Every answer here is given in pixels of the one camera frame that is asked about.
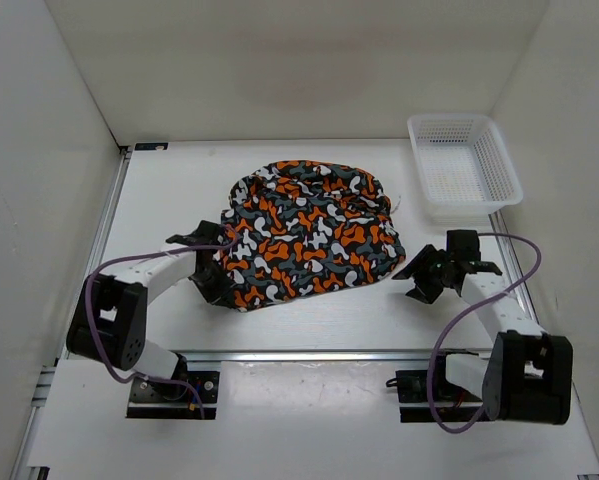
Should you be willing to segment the orange camouflage shorts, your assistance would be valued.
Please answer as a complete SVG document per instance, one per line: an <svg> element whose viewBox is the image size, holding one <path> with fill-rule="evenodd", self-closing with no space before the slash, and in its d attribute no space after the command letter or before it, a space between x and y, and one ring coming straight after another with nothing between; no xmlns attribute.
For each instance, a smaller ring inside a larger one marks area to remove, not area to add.
<svg viewBox="0 0 599 480"><path fill-rule="evenodd" d="M238 180L221 214L234 246L214 256L241 312L376 283L405 261L381 182L348 165L278 161Z"/></svg>

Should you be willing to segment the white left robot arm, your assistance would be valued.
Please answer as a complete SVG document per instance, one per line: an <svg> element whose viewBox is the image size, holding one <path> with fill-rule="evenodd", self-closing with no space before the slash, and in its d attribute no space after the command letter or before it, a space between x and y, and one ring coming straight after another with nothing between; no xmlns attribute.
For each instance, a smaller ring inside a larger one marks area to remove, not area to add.
<svg viewBox="0 0 599 480"><path fill-rule="evenodd" d="M248 230L203 220L161 250L99 265L84 280L67 349L119 383L138 380L177 400L190 387L188 370L182 355L148 340L150 304L186 280L211 306L256 311L371 285L396 276L406 259L397 235L384 233L362 234L359 249L330 240L321 251L322 260L267 260Z"/></svg>

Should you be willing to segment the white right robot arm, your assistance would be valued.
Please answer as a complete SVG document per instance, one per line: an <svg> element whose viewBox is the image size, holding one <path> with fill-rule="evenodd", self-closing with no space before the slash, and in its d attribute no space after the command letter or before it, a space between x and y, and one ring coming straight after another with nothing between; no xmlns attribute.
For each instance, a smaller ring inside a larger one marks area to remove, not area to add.
<svg viewBox="0 0 599 480"><path fill-rule="evenodd" d="M466 305L439 334L428 360L425 392L430 414L449 434L464 433L481 418L563 425L570 417L573 346L566 337L543 329L514 297L539 269L541 250L527 240L535 263L521 278L507 283L500 268L483 259L483 237L475 230L450 230L445 248L426 245L396 275L399 280L413 280L407 293L412 299L430 305L452 290ZM449 333L471 314L493 342L488 359L442 347ZM462 389L481 405L464 425L451 427L433 395L449 400Z"/></svg>

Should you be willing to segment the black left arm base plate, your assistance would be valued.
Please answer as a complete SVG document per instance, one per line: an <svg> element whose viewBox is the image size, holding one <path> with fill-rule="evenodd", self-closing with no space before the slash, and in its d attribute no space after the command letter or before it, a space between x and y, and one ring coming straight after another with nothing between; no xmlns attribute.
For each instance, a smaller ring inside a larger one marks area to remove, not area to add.
<svg viewBox="0 0 599 480"><path fill-rule="evenodd" d="M189 389L142 379L133 381L130 388L126 417L149 420L215 420L217 414L220 372L188 368L185 381Z"/></svg>

